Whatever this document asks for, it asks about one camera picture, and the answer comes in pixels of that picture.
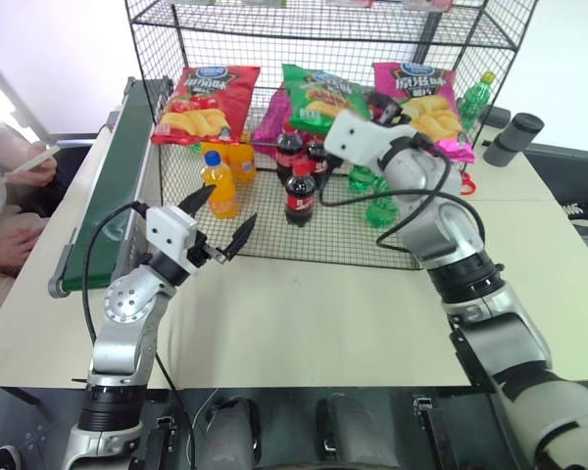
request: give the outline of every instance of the green conveyor belt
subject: green conveyor belt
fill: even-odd
[[[81,289],[85,252],[98,223],[109,212],[133,201],[152,125],[143,82],[134,81],[125,98],[107,158],[68,258],[61,283],[64,292]],[[109,285],[127,222],[128,211],[107,224],[98,236],[89,264],[89,287]]]

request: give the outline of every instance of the sneaker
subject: sneaker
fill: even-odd
[[[562,209],[572,223],[588,227],[588,203],[562,204]]]
[[[22,470],[22,458],[15,447],[0,447],[0,470]]]

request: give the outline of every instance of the table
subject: table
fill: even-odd
[[[51,299],[46,283],[109,142],[103,129],[0,311],[0,386],[82,387],[72,378],[86,376],[91,345],[80,295]],[[469,171],[490,257],[506,265],[556,372],[588,379],[588,250],[523,155]],[[91,293],[97,326],[101,298]],[[439,302],[422,271],[238,257],[179,289],[159,352],[181,388],[468,385]],[[149,385],[166,386],[157,367]]]

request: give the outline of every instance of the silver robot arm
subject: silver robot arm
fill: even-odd
[[[416,134],[409,125],[383,127],[342,112],[324,147],[370,167],[392,189],[430,190],[444,162],[419,148]],[[442,192],[459,194],[456,167]],[[395,196],[402,217],[423,199]],[[455,202],[436,198],[400,234],[442,298],[466,374],[498,394],[527,460],[538,468],[588,469],[588,389],[552,371],[542,335],[486,254],[469,214]]]
[[[208,245],[192,215],[214,187],[204,187],[178,207],[146,212],[147,239],[158,252],[113,282],[104,296],[105,318],[94,344],[85,399],[70,432],[63,469],[89,468],[108,462],[128,466],[142,432],[141,409],[157,352],[157,329],[168,302],[188,276],[208,260],[231,260],[255,225],[249,218],[225,249]]]

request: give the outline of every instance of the wire mesh shelf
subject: wire mesh shelf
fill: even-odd
[[[259,66],[246,126],[254,128],[282,82],[281,64],[323,70],[373,87],[371,64],[416,62],[456,72],[461,98],[485,71],[496,74],[493,98],[504,85],[537,0],[458,0],[448,13],[406,10],[402,2],[377,0],[371,8],[340,8],[326,0],[288,0],[285,8],[216,0],[213,6],[174,0],[125,0],[138,63],[153,119],[157,120],[183,67]],[[162,78],[166,78],[162,87]],[[468,133],[475,142],[480,124]],[[177,203],[201,184],[201,160],[187,148],[161,149],[165,203]],[[270,169],[271,161],[260,160]],[[332,178],[327,199],[346,199],[346,179]],[[257,229],[243,254],[405,269],[418,268],[409,256],[374,245],[380,231],[363,219],[366,203],[317,207],[304,228],[289,226],[284,191],[270,171],[240,187],[242,213],[232,221],[200,212],[205,231],[224,245],[246,215],[258,212]]]
[[[203,160],[190,147],[164,146],[161,150],[163,202],[178,204],[202,185]],[[196,219],[210,244],[226,246],[237,227],[256,212],[255,230],[241,255],[418,269],[410,255],[384,250],[374,244],[384,229],[367,225],[367,203],[339,208],[316,205],[312,219],[304,227],[289,225],[284,211],[285,190],[276,176],[276,165],[262,154],[257,154],[257,165],[260,170],[253,182],[236,185],[240,205],[237,217],[217,219],[207,207],[197,213]],[[344,172],[330,178],[324,193],[328,201],[354,197]]]

